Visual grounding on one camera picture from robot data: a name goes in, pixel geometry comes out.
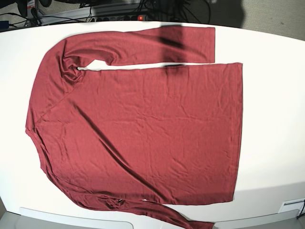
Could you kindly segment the dark red long-sleeve shirt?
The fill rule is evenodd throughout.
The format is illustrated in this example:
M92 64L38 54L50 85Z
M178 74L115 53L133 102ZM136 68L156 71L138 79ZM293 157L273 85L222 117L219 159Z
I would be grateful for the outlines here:
M76 205L211 229L171 205L233 200L242 67L215 63L215 28L70 36L40 63L26 134Z

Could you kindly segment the white power strip red switch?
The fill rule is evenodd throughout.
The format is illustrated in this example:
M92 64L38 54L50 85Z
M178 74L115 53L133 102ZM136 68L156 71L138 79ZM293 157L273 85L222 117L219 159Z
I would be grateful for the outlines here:
M106 16L106 17L93 17L89 22L99 21L145 21L144 15L123 15L123 16Z

